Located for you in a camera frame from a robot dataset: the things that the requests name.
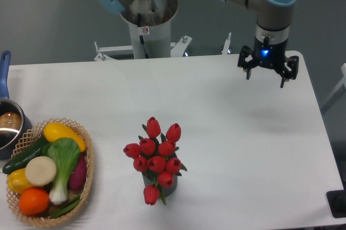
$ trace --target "green cucumber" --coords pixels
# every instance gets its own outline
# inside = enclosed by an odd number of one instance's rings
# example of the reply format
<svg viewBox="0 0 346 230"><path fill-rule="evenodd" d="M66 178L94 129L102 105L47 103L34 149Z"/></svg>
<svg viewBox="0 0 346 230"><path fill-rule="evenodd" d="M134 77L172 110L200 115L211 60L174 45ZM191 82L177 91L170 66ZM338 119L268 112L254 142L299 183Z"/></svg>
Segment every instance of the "green cucumber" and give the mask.
<svg viewBox="0 0 346 230"><path fill-rule="evenodd" d="M5 174L11 174L16 170L25 168L33 158L41 155L43 147L48 143L47 139L44 136L41 136L23 152L9 160L2 168L2 172Z"/></svg>

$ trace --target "bok choy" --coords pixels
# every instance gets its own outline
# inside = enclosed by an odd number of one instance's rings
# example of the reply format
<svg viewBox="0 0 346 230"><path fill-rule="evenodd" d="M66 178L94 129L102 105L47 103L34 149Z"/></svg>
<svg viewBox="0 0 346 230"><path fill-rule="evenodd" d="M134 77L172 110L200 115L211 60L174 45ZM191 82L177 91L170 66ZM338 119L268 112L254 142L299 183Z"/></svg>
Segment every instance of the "bok choy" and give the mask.
<svg viewBox="0 0 346 230"><path fill-rule="evenodd" d="M56 165L57 173L53 180L49 199L54 204L61 204L68 198L67 184L74 171L80 155L78 144L71 138L59 138L51 143L47 156Z"/></svg>

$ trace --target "purple eggplant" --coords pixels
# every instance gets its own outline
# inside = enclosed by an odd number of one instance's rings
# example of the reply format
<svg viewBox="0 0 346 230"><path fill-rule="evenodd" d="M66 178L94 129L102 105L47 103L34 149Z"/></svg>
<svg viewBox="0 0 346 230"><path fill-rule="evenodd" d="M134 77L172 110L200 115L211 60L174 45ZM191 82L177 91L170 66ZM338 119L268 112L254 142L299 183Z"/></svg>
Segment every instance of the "purple eggplant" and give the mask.
<svg viewBox="0 0 346 230"><path fill-rule="evenodd" d="M81 154L78 159L76 168L71 174L69 179L69 188L74 191L79 191L84 187L87 179L87 165L85 163L84 155Z"/></svg>

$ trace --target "fake vegetable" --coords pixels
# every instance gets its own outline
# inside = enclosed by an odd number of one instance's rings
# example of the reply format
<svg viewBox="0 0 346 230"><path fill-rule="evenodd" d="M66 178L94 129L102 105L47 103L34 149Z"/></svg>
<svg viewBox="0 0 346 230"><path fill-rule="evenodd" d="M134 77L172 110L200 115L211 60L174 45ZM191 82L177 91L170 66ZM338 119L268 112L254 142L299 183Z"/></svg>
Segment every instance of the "fake vegetable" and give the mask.
<svg viewBox="0 0 346 230"><path fill-rule="evenodd" d="M19 194L22 194L28 188L32 188L33 185L28 182L25 177L25 168L16 170L7 176L8 188Z"/></svg>
<svg viewBox="0 0 346 230"><path fill-rule="evenodd" d="M41 156L47 156L47 152L49 148L50 148L50 145L43 146Z"/></svg>
<svg viewBox="0 0 346 230"><path fill-rule="evenodd" d="M84 155L81 154L78 159L78 163L72 175L69 179L69 187L71 190L79 191L84 187L84 183L87 179L87 165L85 163Z"/></svg>
<svg viewBox="0 0 346 230"><path fill-rule="evenodd" d="M84 152L87 147L84 140L75 131L60 123L48 123L43 134L49 142L54 142L59 138L72 138L78 144L81 152Z"/></svg>
<svg viewBox="0 0 346 230"><path fill-rule="evenodd" d="M73 210L79 204L79 202L81 202L81 196L77 195L73 199L71 199L71 201L68 202L65 206L51 212L49 216L51 218L59 218L62 215L65 215L71 210Z"/></svg>
<svg viewBox="0 0 346 230"><path fill-rule="evenodd" d="M59 138L48 149L47 156L55 162L57 168L49 193L49 199L54 204L61 204L67 200L67 183L77 165L79 155L78 145L71 138Z"/></svg>
<svg viewBox="0 0 346 230"><path fill-rule="evenodd" d="M19 210L24 215L36 215L45 211L49 204L48 193L41 188L30 188L19 198Z"/></svg>
<svg viewBox="0 0 346 230"><path fill-rule="evenodd" d="M26 166L25 176L34 186L44 186L50 183L56 175L56 165L46 156L33 158Z"/></svg>
<svg viewBox="0 0 346 230"><path fill-rule="evenodd" d="M41 155L42 148L48 143L44 136L38 138L34 143L32 143L23 152L19 153L17 156L9 160L4 167L2 172L5 174L10 174L18 169L25 168L26 165L35 157Z"/></svg>

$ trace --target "blue led light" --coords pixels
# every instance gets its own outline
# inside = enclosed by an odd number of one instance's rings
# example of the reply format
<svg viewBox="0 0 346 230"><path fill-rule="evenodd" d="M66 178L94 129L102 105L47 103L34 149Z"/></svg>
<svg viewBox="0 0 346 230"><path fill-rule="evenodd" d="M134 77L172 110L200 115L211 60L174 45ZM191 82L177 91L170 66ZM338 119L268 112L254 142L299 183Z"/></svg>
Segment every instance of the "blue led light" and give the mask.
<svg viewBox="0 0 346 230"><path fill-rule="evenodd" d="M267 57L268 53L269 53L269 50L261 50L261 55L263 57Z"/></svg>

